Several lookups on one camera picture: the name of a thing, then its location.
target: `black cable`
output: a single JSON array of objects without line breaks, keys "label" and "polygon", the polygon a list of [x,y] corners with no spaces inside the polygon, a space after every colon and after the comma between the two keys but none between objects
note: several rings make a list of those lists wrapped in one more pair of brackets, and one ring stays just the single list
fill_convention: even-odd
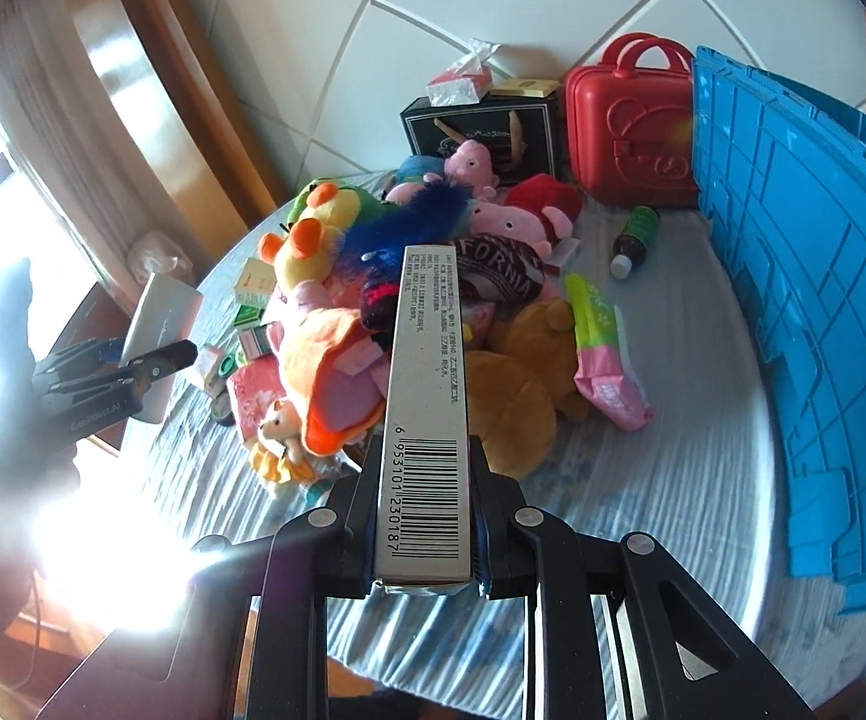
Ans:
[{"label": "black cable", "polygon": [[32,679],[32,674],[36,670],[36,655],[39,653],[39,637],[43,630],[43,611],[39,605],[39,586],[36,583],[36,571],[32,572],[32,600],[36,604],[36,636],[32,642],[32,657],[29,659],[29,670],[26,671],[26,677],[23,677],[21,682],[15,685],[7,685],[10,690],[20,690],[28,685]]}]

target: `red plush toy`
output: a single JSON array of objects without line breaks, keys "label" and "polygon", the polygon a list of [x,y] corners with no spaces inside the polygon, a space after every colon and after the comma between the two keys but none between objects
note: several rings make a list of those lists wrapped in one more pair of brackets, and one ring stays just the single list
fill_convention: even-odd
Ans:
[{"label": "red plush toy", "polygon": [[570,223],[575,224],[583,210],[583,196],[576,187],[541,172],[510,189],[506,195],[506,205],[522,208],[538,218],[546,230],[547,240],[554,244],[562,236],[556,234],[551,212],[544,209],[556,208],[564,213]]}]

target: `yellow duck plush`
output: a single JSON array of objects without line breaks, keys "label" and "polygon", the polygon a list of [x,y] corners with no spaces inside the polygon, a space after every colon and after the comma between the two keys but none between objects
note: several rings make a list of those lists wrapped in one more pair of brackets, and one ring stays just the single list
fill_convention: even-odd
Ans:
[{"label": "yellow duck plush", "polygon": [[276,282],[284,295],[297,284],[329,276],[335,255],[343,247],[343,230],[323,224],[318,218],[297,221],[285,239],[266,233],[259,241],[259,256],[276,270]]},{"label": "yellow duck plush", "polygon": [[348,230],[357,221],[379,218],[391,208],[360,187],[317,179],[300,191],[287,224],[294,224],[300,218],[317,218],[328,227]]}]

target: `green bottle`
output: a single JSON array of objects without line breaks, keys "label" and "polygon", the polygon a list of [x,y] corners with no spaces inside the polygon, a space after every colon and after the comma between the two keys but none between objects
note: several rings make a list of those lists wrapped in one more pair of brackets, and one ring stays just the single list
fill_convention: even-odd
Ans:
[{"label": "green bottle", "polygon": [[616,278],[630,275],[630,271],[646,259],[646,252],[657,241],[658,229],[660,214],[645,205],[633,208],[633,213],[613,242],[613,259],[609,272]]}]

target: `green tape roll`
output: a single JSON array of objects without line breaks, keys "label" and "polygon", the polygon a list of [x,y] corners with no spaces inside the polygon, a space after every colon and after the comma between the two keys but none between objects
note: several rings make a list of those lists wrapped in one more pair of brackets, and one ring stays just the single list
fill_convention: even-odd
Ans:
[{"label": "green tape roll", "polygon": [[218,373],[220,373],[220,376],[223,376],[223,378],[225,378],[234,370],[236,370],[236,358],[233,357],[233,355],[231,354],[227,354],[225,357],[223,357],[223,362],[220,362],[220,370],[218,371]]}]

